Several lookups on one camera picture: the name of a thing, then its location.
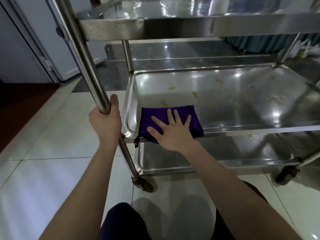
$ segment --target left hand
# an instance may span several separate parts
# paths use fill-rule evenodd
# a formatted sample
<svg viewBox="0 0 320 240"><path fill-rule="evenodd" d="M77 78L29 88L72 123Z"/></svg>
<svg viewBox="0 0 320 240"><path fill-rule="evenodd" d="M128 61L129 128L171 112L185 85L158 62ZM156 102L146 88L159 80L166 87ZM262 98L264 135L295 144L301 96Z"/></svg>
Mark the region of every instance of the left hand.
<svg viewBox="0 0 320 240"><path fill-rule="evenodd" d="M97 133L100 146L116 146L121 136L121 117L119 111L119 101L115 94L110 97L111 110L110 114L102 114L95 107L89 113L89 121Z"/></svg>

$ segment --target purple cloth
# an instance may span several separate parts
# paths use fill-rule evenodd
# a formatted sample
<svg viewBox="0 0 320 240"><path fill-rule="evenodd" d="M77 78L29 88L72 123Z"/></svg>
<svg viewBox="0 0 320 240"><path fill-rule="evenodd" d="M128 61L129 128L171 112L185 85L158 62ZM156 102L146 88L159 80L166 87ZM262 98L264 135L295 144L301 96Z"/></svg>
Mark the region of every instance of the purple cloth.
<svg viewBox="0 0 320 240"><path fill-rule="evenodd" d="M138 137L134 140L134 145L136 148L139 145L140 137L143 137L144 139L151 141L153 143L158 143L157 140L152 135L150 135L150 133L147 131L147 128L151 126L155 128L160 134L163 135L162 129L156 123L154 123L154 121L151 119L151 116L158 118L163 123L168 125L169 124L168 114L167 114L168 109L171 109L174 119L175 119L175 116L173 111L176 109L179 113L181 122L183 124L186 122L188 115L191 115L189 130L193 138L202 137L204 135L202 126L198 120L198 117L193 105L187 105L183 107L174 107L174 108L142 108L139 134L138 134Z"/></svg>

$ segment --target leg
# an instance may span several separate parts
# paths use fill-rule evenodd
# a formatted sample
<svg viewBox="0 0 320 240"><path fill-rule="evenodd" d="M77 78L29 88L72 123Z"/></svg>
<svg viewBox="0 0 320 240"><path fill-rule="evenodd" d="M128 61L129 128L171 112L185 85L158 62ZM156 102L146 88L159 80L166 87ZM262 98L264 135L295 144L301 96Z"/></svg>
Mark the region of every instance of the leg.
<svg viewBox="0 0 320 240"><path fill-rule="evenodd" d="M104 220L98 240L131 239L135 233L141 240L151 240L142 217L128 203L112 207Z"/></svg>
<svg viewBox="0 0 320 240"><path fill-rule="evenodd" d="M263 198L265 201L266 198L260 193L260 191L253 186L252 184L243 181L247 186L249 186L254 192L256 192L261 198ZM216 210L216 224L214 225L214 231L211 240L218 240L218 239L230 239L235 240L231 232L229 231L227 225L224 223L224 220L222 219L220 213L218 210Z"/></svg>

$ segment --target wheel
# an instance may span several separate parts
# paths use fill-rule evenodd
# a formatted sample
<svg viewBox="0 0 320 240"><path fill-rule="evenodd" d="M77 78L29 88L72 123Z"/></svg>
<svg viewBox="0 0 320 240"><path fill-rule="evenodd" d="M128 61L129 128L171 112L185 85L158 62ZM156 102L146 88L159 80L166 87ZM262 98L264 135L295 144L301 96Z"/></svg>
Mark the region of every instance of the wheel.
<svg viewBox="0 0 320 240"><path fill-rule="evenodd" d="M280 185L286 185L297 176L299 171L300 169L296 168L296 166L285 166L275 178L275 181Z"/></svg>
<svg viewBox="0 0 320 240"><path fill-rule="evenodd" d="M132 179L132 183L139 189L142 189L148 193L152 193L154 191L154 187L143 177L138 177L136 181Z"/></svg>

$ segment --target stainless steel tray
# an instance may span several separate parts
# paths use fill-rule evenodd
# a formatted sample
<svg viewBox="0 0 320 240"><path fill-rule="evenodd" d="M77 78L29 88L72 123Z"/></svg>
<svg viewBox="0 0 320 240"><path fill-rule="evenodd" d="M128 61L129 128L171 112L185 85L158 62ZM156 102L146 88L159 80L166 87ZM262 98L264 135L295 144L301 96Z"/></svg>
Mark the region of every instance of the stainless steel tray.
<svg viewBox="0 0 320 240"><path fill-rule="evenodd" d="M227 168L294 165L298 159L277 134L198 138L202 146ZM177 152L154 143L141 143L135 153L135 166L140 175L194 171Z"/></svg>
<svg viewBox="0 0 320 240"><path fill-rule="evenodd" d="M205 137L320 130L319 89L283 65L138 71L126 98L127 143L138 135L143 107L194 105Z"/></svg>
<svg viewBox="0 0 320 240"><path fill-rule="evenodd" d="M111 0L77 18L86 40L294 34L320 32L317 7L313 0Z"/></svg>

